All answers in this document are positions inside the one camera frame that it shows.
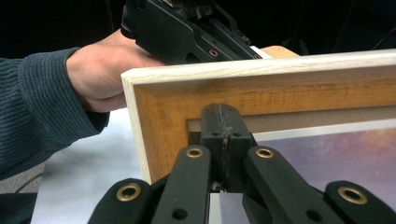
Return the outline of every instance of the wooden frame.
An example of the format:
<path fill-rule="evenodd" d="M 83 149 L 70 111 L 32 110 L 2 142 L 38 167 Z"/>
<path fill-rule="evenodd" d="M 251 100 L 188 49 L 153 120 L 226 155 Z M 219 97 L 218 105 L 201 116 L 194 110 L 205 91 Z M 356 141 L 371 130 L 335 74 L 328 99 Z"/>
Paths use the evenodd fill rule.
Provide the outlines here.
<path fill-rule="evenodd" d="M 167 175 L 187 120 L 213 103 L 242 115 L 396 105 L 396 50 L 133 69 L 122 75 L 144 178 Z"/>

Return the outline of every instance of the black clamp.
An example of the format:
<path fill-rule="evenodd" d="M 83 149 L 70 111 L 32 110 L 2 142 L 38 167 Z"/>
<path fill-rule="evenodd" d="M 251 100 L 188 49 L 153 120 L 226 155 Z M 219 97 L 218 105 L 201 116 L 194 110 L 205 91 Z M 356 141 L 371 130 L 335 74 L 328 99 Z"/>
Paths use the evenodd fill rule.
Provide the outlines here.
<path fill-rule="evenodd" d="M 128 0 L 121 32 L 167 64 L 261 58 L 235 20 L 210 0 Z"/>
<path fill-rule="evenodd" d="M 177 154 L 169 176 L 153 185 L 126 179 L 96 206 L 90 223 L 200 223 L 208 221 L 209 193 L 243 193 L 250 223 L 396 223 L 392 209 L 347 181 L 325 192 L 309 186 L 275 149 L 257 146 L 229 105 L 202 110 L 202 131 Z"/>

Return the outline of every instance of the brass rivet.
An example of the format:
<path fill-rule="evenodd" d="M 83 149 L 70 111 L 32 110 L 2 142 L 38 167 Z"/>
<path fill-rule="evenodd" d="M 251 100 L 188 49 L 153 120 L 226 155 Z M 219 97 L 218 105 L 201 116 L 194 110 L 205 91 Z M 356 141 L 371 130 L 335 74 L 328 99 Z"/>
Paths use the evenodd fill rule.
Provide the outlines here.
<path fill-rule="evenodd" d="M 209 51 L 209 54 L 212 55 L 213 57 L 218 57 L 219 56 L 219 53 L 217 51 L 213 50 L 213 49 Z"/>
<path fill-rule="evenodd" d="M 132 189 L 134 191 L 134 193 L 132 193 L 130 195 L 125 194 L 125 190 L 127 190 L 127 189 Z M 119 188 L 119 190 L 117 191 L 117 199 L 122 202 L 129 202 L 129 201 L 137 198 L 137 196 L 139 196 L 141 191 L 142 191 L 142 189 L 136 183 L 126 184 L 126 185 L 122 186 L 121 188 Z"/>
<path fill-rule="evenodd" d="M 199 148 L 190 148 L 189 150 L 186 151 L 186 154 L 188 157 L 198 158 L 204 155 L 204 152 Z"/>
<path fill-rule="evenodd" d="M 350 187 L 340 187 L 338 189 L 338 194 L 340 194 L 343 199 L 347 200 L 350 203 L 366 204 L 368 202 L 366 195 L 364 195 L 357 189 L 353 189 Z"/>
<path fill-rule="evenodd" d="M 269 159 L 274 157 L 274 152 L 267 148 L 260 148 L 256 150 L 256 154 L 262 158 Z"/>

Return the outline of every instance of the dark background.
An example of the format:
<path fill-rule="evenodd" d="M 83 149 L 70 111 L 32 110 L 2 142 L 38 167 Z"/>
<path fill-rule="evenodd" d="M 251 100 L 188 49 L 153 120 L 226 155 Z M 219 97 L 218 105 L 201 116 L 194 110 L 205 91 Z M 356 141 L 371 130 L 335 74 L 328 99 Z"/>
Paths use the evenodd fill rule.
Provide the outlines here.
<path fill-rule="evenodd" d="M 396 48 L 396 0 L 217 0 L 256 47 L 300 55 Z M 0 57 L 82 47 L 120 28 L 125 0 L 0 0 Z"/>

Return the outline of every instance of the sleeve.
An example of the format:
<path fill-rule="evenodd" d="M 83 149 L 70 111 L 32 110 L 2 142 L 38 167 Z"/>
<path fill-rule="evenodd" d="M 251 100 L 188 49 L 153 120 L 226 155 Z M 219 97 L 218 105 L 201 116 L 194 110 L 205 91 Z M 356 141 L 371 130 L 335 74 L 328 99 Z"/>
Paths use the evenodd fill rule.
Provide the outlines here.
<path fill-rule="evenodd" d="M 99 134 L 109 113 L 86 112 L 66 72 L 77 49 L 0 59 L 0 180 Z"/>

